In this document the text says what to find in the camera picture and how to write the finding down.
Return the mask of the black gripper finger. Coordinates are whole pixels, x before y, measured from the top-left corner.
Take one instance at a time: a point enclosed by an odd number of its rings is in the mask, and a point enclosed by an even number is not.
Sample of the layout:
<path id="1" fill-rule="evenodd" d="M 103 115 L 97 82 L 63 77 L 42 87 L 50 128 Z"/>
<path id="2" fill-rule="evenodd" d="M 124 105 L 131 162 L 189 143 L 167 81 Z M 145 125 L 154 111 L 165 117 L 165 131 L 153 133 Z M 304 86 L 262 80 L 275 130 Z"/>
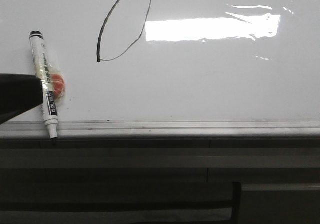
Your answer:
<path id="1" fill-rule="evenodd" d="M 42 81 L 33 75 L 0 75 L 0 123 L 43 103 Z"/>

